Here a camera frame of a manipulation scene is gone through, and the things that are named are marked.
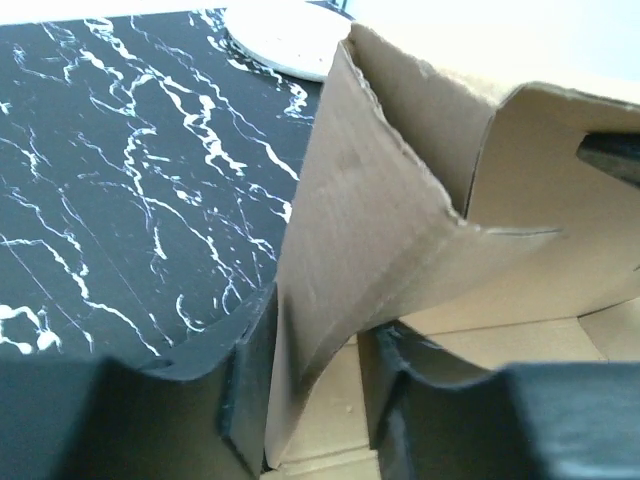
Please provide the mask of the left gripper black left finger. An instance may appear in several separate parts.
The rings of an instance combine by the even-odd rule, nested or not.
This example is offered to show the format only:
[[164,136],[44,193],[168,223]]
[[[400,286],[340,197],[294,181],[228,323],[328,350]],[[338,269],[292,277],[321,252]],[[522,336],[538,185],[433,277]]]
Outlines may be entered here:
[[277,329],[268,284],[143,367],[1,362],[5,479],[256,479]]

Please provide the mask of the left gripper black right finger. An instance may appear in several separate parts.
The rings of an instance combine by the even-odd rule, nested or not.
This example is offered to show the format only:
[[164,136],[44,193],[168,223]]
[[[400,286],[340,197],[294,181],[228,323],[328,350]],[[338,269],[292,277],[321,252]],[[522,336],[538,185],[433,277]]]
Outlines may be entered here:
[[372,446],[385,479],[635,479],[635,362],[481,369],[402,324],[372,332]]

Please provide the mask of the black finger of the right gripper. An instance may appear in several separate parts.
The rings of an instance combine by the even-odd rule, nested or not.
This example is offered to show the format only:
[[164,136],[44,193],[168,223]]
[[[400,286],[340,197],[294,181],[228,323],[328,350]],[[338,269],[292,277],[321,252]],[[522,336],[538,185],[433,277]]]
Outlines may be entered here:
[[639,182],[638,133],[589,133],[576,155],[610,177],[625,183]]

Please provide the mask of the brown cardboard box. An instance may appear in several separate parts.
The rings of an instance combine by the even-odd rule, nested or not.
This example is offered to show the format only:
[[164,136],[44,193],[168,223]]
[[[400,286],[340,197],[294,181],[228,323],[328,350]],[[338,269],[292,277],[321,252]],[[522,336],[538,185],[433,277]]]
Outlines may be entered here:
[[639,366],[639,182],[581,161],[639,134],[636,57],[503,27],[352,25],[324,82],[276,275],[265,459],[385,479],[372,332],[486,371]]

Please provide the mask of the pink cream round plate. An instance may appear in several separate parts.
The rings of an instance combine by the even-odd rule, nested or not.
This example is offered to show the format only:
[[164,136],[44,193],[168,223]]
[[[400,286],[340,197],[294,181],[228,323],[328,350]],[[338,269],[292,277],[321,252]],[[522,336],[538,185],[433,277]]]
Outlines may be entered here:
[[307,1],[237,1],[223,15],[231,39],[274,71],[322,83],[352,20]]

